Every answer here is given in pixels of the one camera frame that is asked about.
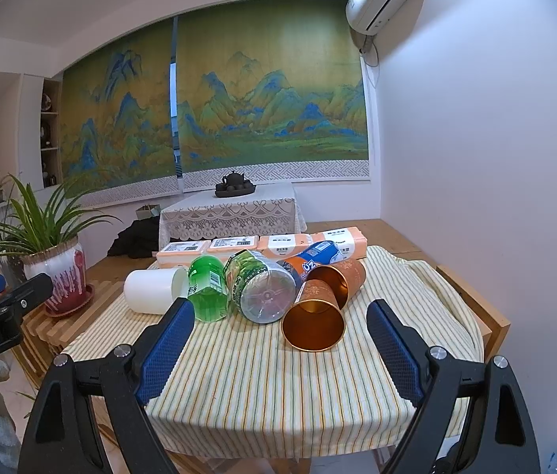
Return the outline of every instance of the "copper cup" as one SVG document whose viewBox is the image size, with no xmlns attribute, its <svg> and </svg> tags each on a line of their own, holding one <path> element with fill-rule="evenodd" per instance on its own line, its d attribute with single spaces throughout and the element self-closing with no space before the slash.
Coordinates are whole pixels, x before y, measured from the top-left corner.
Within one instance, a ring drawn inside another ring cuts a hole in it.
<svg viewBox="0 0 557 474">
<path fill-rule="evenodd" d="M 331 265 L 319 265 L 307 276 L 309 280 L 321 280 L 333 290 L 339 309 L 360 290 L 366 281 L 366 269 L 359 260 L 350 258 Z"/>
<path fill-rule="evenodd" d="M 336 345 L 345 327 L 333 290 L 321 280 L 305 281 L 281 322 L 285 340 L 294 348 L 312 353 Z"/>
</svg>

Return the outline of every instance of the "red saucer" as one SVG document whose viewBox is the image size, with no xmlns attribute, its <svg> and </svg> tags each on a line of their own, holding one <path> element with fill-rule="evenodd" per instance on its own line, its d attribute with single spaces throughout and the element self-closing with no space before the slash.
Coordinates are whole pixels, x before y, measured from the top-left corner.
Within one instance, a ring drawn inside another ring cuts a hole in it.
<svg viewBox="0 0 557 474">
<path fill-rule="evenodd" d="M 83 303 L 81 303 L 75 308 L 72 308 L 71 310 L 68 310 L 67 312 L 53 312 L 52 310 L 50 310 L 50 307 L 48 307 L 47 305 L 43 306 L 43 310 L 45 311 L 45 314 L 49 315 L 50 317 L 67 317 L 68 315 L 76 312 L 77 310 L 82 309 L 85 305 L 87 305 L 92 300 L 92 298 L 94 297 L 94 287 L 92 287 L 88 283 L 87 285 L 85 285 L 85 293 L 87 294 L 87 297 L 85 298 Z"/>
</svg>

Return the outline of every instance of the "red and white pot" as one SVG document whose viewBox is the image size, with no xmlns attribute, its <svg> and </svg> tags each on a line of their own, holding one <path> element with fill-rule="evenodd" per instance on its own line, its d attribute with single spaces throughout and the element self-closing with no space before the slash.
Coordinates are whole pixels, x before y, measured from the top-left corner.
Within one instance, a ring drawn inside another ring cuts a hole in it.
<svg viewBox="0 0 557 474">
<path fill-rule="evenodd" d="M 52 313 L 63 314 L 82 306 L 88 297 L 85 288 L 85 255 L 78 238 L 40 253 L 22 256 L 26 279 L 46 273 L 55 285 L 45 304 Z"/>
</svg>

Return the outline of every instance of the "white cup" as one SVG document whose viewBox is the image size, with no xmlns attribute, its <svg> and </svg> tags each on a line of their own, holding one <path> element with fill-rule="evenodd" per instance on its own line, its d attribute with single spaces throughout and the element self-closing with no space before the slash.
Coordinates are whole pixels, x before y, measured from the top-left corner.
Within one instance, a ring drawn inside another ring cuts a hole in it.
<svg viewBox="0 0 557 474">
<path fill-rule="evenodd" d="M 188 295 L 185 267 L 136 270 L 125 280 L 125 299 L 134 312 L 164 315 L 175 299 Z"/>
</svg>

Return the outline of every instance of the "bolt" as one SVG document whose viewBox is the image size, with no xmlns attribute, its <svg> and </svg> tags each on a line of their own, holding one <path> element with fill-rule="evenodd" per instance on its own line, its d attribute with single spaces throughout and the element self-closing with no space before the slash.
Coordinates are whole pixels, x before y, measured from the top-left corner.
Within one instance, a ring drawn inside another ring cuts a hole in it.
<svg viewBox="0 0 557 474">
<path fill-rule="evenodd" d="M 129 344 L 120 344 L 114 348 L 114 355 L 118 358 L 124 358 L 131 353 L 131 346 Z"/>
<path fill-rule="evenodd" d="M 447 356 L 447 351 L 445 351 L 441 346 L 434 346 L 433 348 L 430 348 L 430 356 L 437 360 L 442 360 Z"/>
<path fill-rule="evenodd" d="M 52 360 L 52 363 L 54 363 L 56 367 L 63 367 L 68 362 L 69 358 L 67 354 L 57 354 L 55 359 Z"/>
<path fill-rule="evenodd" d="M 509 365 L 509 362 L 507 361 L 507 358 L 497 354 L 493 357 L 493 364 L 498 367 L 498 369 L 504 369 Z"/>
</svg>

